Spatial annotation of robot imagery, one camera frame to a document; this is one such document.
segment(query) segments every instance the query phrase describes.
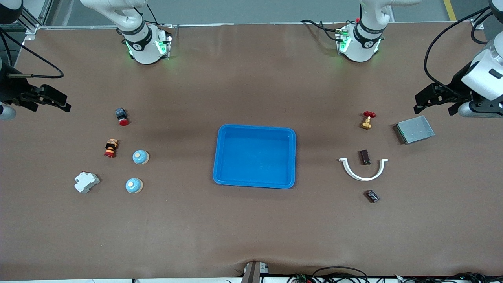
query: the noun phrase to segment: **small black component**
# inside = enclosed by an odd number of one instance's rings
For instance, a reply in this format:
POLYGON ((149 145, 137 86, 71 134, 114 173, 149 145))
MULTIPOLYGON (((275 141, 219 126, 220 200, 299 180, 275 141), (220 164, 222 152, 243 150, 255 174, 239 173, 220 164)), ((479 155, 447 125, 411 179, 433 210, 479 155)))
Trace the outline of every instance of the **small black component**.
POLYGON ((115 109, 115 117, 117 119, 126 119, 127 118, 127 114, 126 114, 126 111, 124 110, 124 108, 117 108, 115 109))
POLYGON ((66 102, 66 94, 50 85, 41 85, 37 88, 30 85, 26 78, 10 78, 9 75, 21 75, 21 72, 1 63, 0 101, 9 105, 23 106, 31 111, 37 111, 38 104, 48 104, 64 112, 70 112, 71 105, 66 102))
POLYGON ((367 196, 367 198, 369 199, 369 201, 372 202, 372 203, 375 203, 378 200, 380 200, 380 198, 376 195, 376 193, 373 190, 366 191, 365 195, 367 196))
POLYGON ((116 149, 117 149, 117 145, 115 145, 115 144, 107 144, 107 145, 105 146, 105 148, 106 148, 106 149, 111 148, 111 149, 113 149, 113 150, 116 150, 116 149))
POLYGON ((372 164, 372 162, 370 162, 369 152, 367 150, 360 151, 360 156, 362 157, 363 165, 372 164))

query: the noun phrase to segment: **white semicircular pipe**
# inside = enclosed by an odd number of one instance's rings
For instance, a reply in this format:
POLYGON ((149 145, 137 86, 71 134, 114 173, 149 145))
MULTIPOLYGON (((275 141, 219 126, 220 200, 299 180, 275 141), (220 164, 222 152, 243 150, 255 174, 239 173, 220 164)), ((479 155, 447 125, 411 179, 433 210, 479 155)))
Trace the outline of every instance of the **white semicircular pipe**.
POLYGON ((339 161, 342 161, 342 163, 344 164, 344 169, 346 170, 346 172, 355 180, 358 180, 358 181, 364 181, 364 182, 367 182, 367 181, 372 181, 374 179, 376 179, 377 177, 381 176, 382 174, 382 171, 384 170, 384 162, 387 162, 388 160, 387 159, 381 159, 379 161, 379 171, 377 171, 377 174, 375 174, 374 177, 370 177, 370 178, 363 178, 363 177, 360 177, 358 175, 356 175, 352 170, 351 168, 349 168, 349 163, 348 163, 348 159, 347 158, 339 158, 339 161))

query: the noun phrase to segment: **wire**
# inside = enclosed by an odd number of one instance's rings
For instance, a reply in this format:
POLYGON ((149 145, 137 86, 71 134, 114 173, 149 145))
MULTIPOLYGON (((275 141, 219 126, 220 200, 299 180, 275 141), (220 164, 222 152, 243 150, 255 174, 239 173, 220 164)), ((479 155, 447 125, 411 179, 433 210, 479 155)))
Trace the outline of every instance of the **wire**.
POLYGON ((11 50, 9 49, 9 45, 7 44, 7 41, 5 40, 4 34, 0 32, 0 36, 2 37, 2 41, 4 42, 5 51, 7 52, 7 61, 9 62, 9 66, 13 67, 14 64, 12 63, 12 55, 11 55, 11 50))
MULTIPOLYGON (((318 29, 323 29, 323 27, 322 27, 322 26, 320 26, 319 24, 317 24, 317 23, 313 22, 312 20, 302 20, 302 21, 300 21, 300 22, 301 22, 301 23, 304 23, 304 24, 305 24, 305 23, 310 23, 310 24, 314 25, 315 27, 317 27, 318 29)), ((336 30, 333 30, 333 29, 327 29, 327 28, 325 28, 325 29, 326 29, 326 31, 336 32, 336 30)))
POLYGON ((492 278, 488 282, 494 282, 494 281, 498 281, 500 283, 503 283, 503 276, 502 277, 497 277, 497 278, 492 278))
POLYGON ((331 274, 328 274, 328 275, 325 275, 325 276, 322 276, 322 278, 324 278, 325 280, 327 280, 327 278, 334 278, 334 277, 340 277, 341 279, 335 281, 335 282, 339 282, 343 279, 347 279, 349 281, 351 281, 352 283, 356 283, 354 279, 356 279, 359 283, 360 282, 360 279, 363 279, 365 281, 365 283, 369 283, 369 280, 368 280, 368 276, 365 272, 359 270, 359 269, 356 269, 356 268, 352 268, 352 267, 345 267, 345 266, 329 266, 329 267, 323 267, 323 268, 320 268, 320 269, 317 269, 315 272, 313 272, 313 274, 311 275, 312 277, 314 277, 314 275, 322 270, 327 270, 327 269, 348 269, 348 270, 354 270, 354 271, 357 271, 361 274, 363 274, 363 277, 361 276, 357 276, 357 275, 352 275, 352 274, 349 274, 349 273, 345 273, 345 272, 341 272, 341 273, 331 273, 331 274))
MULTIPOLYGON (((143 19, 146 23, 155 24, 156 26, 169 25, 167 23, 158 23, 157 19, 154 16, 154 13, 152 12, 152 10, 150 9, 150 6, 148 4, 147 4, 147 7, 148 7, 148 10, 150 11, 150 13, 152 14, 152 17, 154 18, 155 22, 147 21, 147 20, 143 19)), ((133 9, 143 18, 143 13, 140 13, 140 11, 138 11, 138 9, 135 7, 133 7, 133 9)))
POLYGON ((336 32, 336 30, 333 30, 333 29, 328 29, 326 28, 324 25, 323 25, 323 21, 319 21, 319 24, 313 22, 312 20, 302 20, 300 21, 301 23, 310 23, 310 24, 313 24, 315 27, 317 27, 318 29, 322 29, 325 34, 328 36, 328 38, 330 38, 331 40, 333 41, 336 41, 336 42, 342 42, 341 39, 338 39, 338 38, 335 38, 335 37, 331 37, 328 32, 336 32))
MULTIPOLYGON (((360 3, 360 17, 358 18, 358 21, 360 21, 362 19, 362 4, 360 3)), ((350 20, 347 20, 346 21, 346 24, 353 24, 353 25, 356 25, 358 24, 357 21, 350 21, 350 20)))
POLYGON ((19 50, 9 49, 10 52, 19 52, 19 50))
POLYGON ((452 27, 456 26, 457 24, 463 22, 463 21, 466 21, 467 19, 475 16, 475 15, 478 15, 478 14, 481 14, 481 13, 484 13, 485 11, 489 10, 489 6, 483 8, 483 9, 480 9, 478 10, 477 12, 473 13, 473 14, 470 14, 460 20, 458 20, 457 22, 451 24, 450 26, 448 26, 447 28, 445 28, 443 31, 441 31, 436 37, 435 39, 430 43, 428 49, 426 50, 426 54, 425 54, 425 61, 423 63, 423 68, 425 70, 425 73, 426 73, 426 76, 428 76, 428 78, 430 78, 430 80, 434 81, 435 83, 439 84, 440 86, 444 87, 446 90, 452 92, 454 95, 456 95, 457 97, 462 97, 459 93, 451 90, 450 88, 448 88, 446 85, 444 85, 443 83, 441 83, 439 80, 435 79, 431 74, 430 72, 428 71, 428 57, 430 56, 430 51, 433 47, 433 45, 435 44, 435 42, 437 42, 437 40, 439 40, 439 38, 444 35, 444 33, 446 33, 448 30, 450 30, 452 27))
POLYGON ((291 281, 293 278, 295 278, 295 275, 296 275, 296 274, 294 274, 294 275, 292 275, 290 278, 288 278, 288 280, 286 281, 286 283, 290 283, 290 281, 291 281))
POLYGON ((336 42, 342 42, 342 40, 341 40, 341 39, 338 39, 338 38, 335 38, 335 37, 331 37, 331 36, 328 34, 328 32, 327 32, 327 30, 326 30, 325 26, 323 25, 323 22, 322 22, 322 21, 319 21, 319 25, 321 25, 321 28, 323 29, 323 31, 325 32, 325 34, 328 36, 328 38, 330 38, 331 40, 336 41, 336 42))
POLYGON ((148 8, 148 10, 150 11, 150 13, 152 14, 152 17, 154 18, 155 24, 156 24, 156 25, 159 25, 159 22, 158 22, 158 21, 157 21, 157 19, 155 18, 155 15, 154 15, 154 13, 152 12, 152 9, 151 9, 151 8, 150 8, 150 6, 148 5, 148 3, 147 3, 147 8, 148 8))
POLYGON ((408 277, 406 280, 403 281, 403 283, 406 282, 412 282, 412 283, 454 283, 456 281, 454 280, 469 280, 471 283, 490 283, 494 281, 501 281, 503 277, 497 277, 497 276, 487 276, 481 273, 458 273, 454 276, 449 276, 446 278, 440 278, 440 279, 435 279, 430 276, 423 277, 422 279, 418 279, 416 277, 408 277))
POLYGON ((46 76, 46 75, 34 75, 34 74, 30 74, 30 77, 31 78, 42 78, 42 79, 59 79, 59 78, 62 78, 64 77, 64 74, 63 74, 63 71, 56 67, 56 65, 54 65, 53 63, 49 62, 48 60, 46 60, 45 58, 43 58, 42 56, 38 55, 37 53, 33 52, 31 49, 27 48, 26 46, 24 46, 23 44, 19 43, 16 39, 14 39, 12 36, 10 36, 7 32, 5 32, 3 29, 0 29, 0 33, 3 33, 5 34, 5 36, 7 36, 10 40, 12 40, 15 44, 19 45, 21 48, 23 48, 24 50, 30 52, 31 54, 35 55, 35 57, 39 58, 40 60, 46 62, 49 66, 55 68, 58 72, 59 72, 59 75, 57 76, 46 76))
POLYGON ((484 13, 480 13, 480 14, 479 14, 479 15, 478 15, 478 16, 477 16, 474 20, 473 20, 473 23, 475 23, 475 22, 478 20, 478 18, 480 18, 482 15, 484 15, 484 13))
POLYGON ((492 12, 489 13, 489 14, 486 14, 484 15, 482 18, 480 18, 480 20, 478 20, 477 22, 475 22, 475 24, 473 25, 472 27, 472 30, 471 30, 471 33, 470 33, 470 36, 472 38, 472 40, 475 42, 475 43, 478 43, 478 44, 487 44, 488 41, 481 41, 481 40, 478 40, 476 37, 475 37, 475 29, 481 25, 485 19, 487 19, 488 17, 492 16, 492 12))

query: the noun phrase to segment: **brown table surface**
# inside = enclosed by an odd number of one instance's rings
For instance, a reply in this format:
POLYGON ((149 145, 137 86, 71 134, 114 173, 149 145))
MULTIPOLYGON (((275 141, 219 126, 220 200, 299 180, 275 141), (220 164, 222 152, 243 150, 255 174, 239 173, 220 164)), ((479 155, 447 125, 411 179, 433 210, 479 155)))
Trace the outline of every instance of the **brown table surface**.
MULTIPOLYGON (((70 113, 17 108, 2 123, 1 279, 236 276, 252 260, 271 273, 352 266, 369 275, 503 272, 501 120, 424 111, 436 136, 401 145, 396 122, 415 117, 430 83, 423 58, 448 23, 391 24, 369 62, 337 56, 302 25, 181 28, 171 60, 140 65, 114 30, 44 31, 27 45, 59 66, 51 84, 70 113), (131 124, 118 125, 126 109, 131 124), (375 111, 371 130, 359 128, 375 111), (219 127, 290 127, 297 133, 290 190, 217 185, 219 127), (103 156, 109 138, 117 157, 103 156), (137 149, 150 161, 131 161, 137 149), (368 149, 374 164, 359 165, 368 149), (389 162, 378 179, 361 176, 389 162), (85 170, 101 183, 78 193, 85 170), (129 194, 127 179, 144 189, 129 194), (371 204, 363 192, 381 201, 371 204)), ((470 24, 434 47, 431 72, 448 82, 481 48, 470 24)), ((17 68, 54 71, 27 52, 17 68)))

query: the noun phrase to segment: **blue plastic tray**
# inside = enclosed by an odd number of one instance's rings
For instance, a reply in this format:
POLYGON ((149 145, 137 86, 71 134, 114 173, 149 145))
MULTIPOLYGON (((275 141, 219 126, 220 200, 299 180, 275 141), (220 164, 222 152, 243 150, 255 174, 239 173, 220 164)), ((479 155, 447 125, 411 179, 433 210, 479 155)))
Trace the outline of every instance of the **blue plastic tray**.
POLYGON ((223 125, 213 180, 222 185, 289 189, 295 183, 295 132, 289 128, 223 125))

